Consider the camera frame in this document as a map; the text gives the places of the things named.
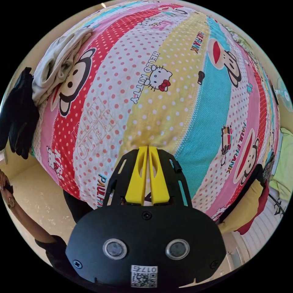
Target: turquoise stripe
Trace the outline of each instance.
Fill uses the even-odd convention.
[[[209,18],[207,22],[211,30],[210,38],[218,40],[226,51],[230,51],[219,24]],[[221,129],[227,121],[231,96],[231,81],[226,67],[216,69],[206,54],[203,72],[205,78],[199,88],[189,129],[175,154],[192,197],[221,146]]]
[[[182,185],[181,181],[179,181],[179,187],[180,187],[180,191],[181,191],[181,195],[182,195],[182,199],[183,199],[183,204],[186,207],[188,207],[187,199],[186,199],[185,192],[184,192],[183,185]]]
[[[33,136],[32,142],[31,142],[31,156],[36,157],[34,154],[34,136]]]
[[[133,6],[135,4],[139,4],[139,3],[142,3],[142,1],[135,1],[135,2],[131,2],[131,3],[125,4],[123,6],[114,7],[113,9],[110,9],[108,11],[105,11],[105,12],[101,13],[99,16],[95,17],[94,19],[88,21],[86,24],[84,24],[84,26],[86,27],[87,25],[92,24],[93,22],[97,21],[101,17],[103,17],[105,15],[108,15],[108,14],[111,14],[111,13],[113,13],[113,12],[119,10],[119,9],[131,7],[131,6]]]

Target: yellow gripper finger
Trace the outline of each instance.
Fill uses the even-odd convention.
[[[152,204],[155,205],[167,203],[170,200],[170,196],[161,167],[158,150],[154,146],[149,146],[149,161]]]
[[[143,205],[147,179],[147,146],[138,150],[135,166],[131,175],[125,200],[130,204]]]

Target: red bow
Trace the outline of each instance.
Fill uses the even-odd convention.
[[[167,79],[164,79],[163,83],[161,85],[159,85],[159,90],[161,92],[164,92],[165,91],[165,87],[166,86],[170,86],[170,85],[171,85],[170,81],[167,80]]]

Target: folded cloth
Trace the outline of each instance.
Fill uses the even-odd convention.
[[[92,34],[92,28],[82,28],[55,40],[34,72],[33,101],[42,104],[53,89],[67,78],[80,47]]]
[[[238,205],[229,216],[218,225],[222,234],[238,230],[255,217],[258,211],[259,197],[261,196],[262,191],[263,187],[260,182],[254,180]]]
[[[266,182],[265,188],[262,192],[262,195],[259,198],[259,207],[257,208],[257,214],[252,218],[251,221],[249,221],[247,224],[243,225],[240,227],[237,231],[240,233],[240,235],[245,234],[251,227],[254,219],[263,212],[265,209],[266,202],[268,201],[268,196],[269,196],[269,186],[268,182]]]
[[[293,192],[293,134],[285,128],[281,128],[281,132],[283,140],[280,158],[269,185],[279,191],[281,199],[289,201]]]
[[[28,158],[39,112],[32,100],[31,68],[26,67],[3,104],[0,113],[0,150],[9,139],[12,152]]]

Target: screw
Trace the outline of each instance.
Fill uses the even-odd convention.
[[[77,269],[81,269],[82,268],[82,264],[79,260],[74,260],[73,261],[73,265],[77,268]]]
[[[142,217],[144,220],[149,220],[152,217],[152,214],[148,211],[143,212]]]
[[[215,260],[215,261],[213,261],[212,263],[211,263],[211,265],[210,265],[210,268],[211,269],[215,269],[217,266],[218,266],[218,261],[217,260]]]

